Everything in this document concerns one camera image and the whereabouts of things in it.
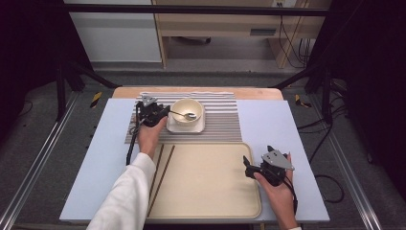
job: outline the wooden tray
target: wooden tray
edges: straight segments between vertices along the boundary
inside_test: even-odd
[[[160,151],[161,146],[155,152],[156,164]],[[148,218],[255,218],[261,210],[259,190],[257,182],[245,176],[243,155],[252,162],[251,150],[244,143],[165,143]]]

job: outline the white bowl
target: white bowl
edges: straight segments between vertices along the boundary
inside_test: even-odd
[[[202,116],[204,112],[203,104],[197,100],[186,98],[176,101],[171,107],[170,110],[180,114],[194,113],[196,119],[188,120],[184,116],[181,116],[176,113],[171,113],[171,116],[175,120],[176,124],[180,126],[190,126],[194,125]]]

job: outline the person's right hand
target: person's right hand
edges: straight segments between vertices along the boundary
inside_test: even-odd
[[[147,154],[151,159],[155,153],[156,146],[159,141],[159,134],[161,130],[167,124],[168,117],[164,117],[154,127],[141,125],[138,133],[138,145],[140,146],[140,152]]]
[[[287,159],[291,162],[290,153],[287,155]],[[254,173],[254,177],[266,192],[269,198],[271,208],[277,217],[278,224],[281,229],[291,229],[298,227],[298,223],[295,219],[295,213],[293,211],[293,195],[287,186],[282,183],[281,185],[274,187],[266,180],[263,175],[258,172]],[[293,172],[288,170],[286,177],[293,183]]]

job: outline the table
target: table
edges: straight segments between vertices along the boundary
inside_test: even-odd
[[[111,152],[126,152],[128,146],[117,145],[115,136],[122,135],[126,124],[115,124],[114,121],[128,121],[130,111],[136,102],[134,100],[140,92],[233,92],[237,98],[241,136],[244,143],[250,146],[254,163],[261,162],[260,156],[265,153],[266,145],[272,145],[282,152],[290,151],[294,172],[294,186],[299,199],[297,213],[298,222],[329,221],[326,206],[316,184],[306,155],[293,121],[289,106],[282,99],[282,93],[278,89],[268,88],[223,88],[223,87],[121,87],[116,89],[113,99],[109,101],[101,117],[98,130],[92,141],[92,145],[86,154],[80,168],[77,180],[61,214],[62,220],[72,222],[89,221],[99,208],[112,183],[123,171],[123,159]],[[260,107],[266,116],[260,117],[251,112],[252,107]],[[275,121],[274,123],[261,123],[259,120]],[[109,138],[101,138],[103,133],[109,131]],[[103,146],[95,145],[94,142],[105,142]],[[262,209],[256,218],[165,218],[147,219],[147,223],[263,223],[275,222],[267,197],[262,189],[259,189]]]

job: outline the dark curtain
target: dark curtain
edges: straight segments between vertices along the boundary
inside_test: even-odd
[[[334,1],[337,9],[357,3]],[[345,80],[350,117],[372,161],[382,165],[406,200],[406,13],[404,1],[366,0],[346,25],[328,68]],[[327,20],[314,47],[313,63],[328,46],[345,17]]]

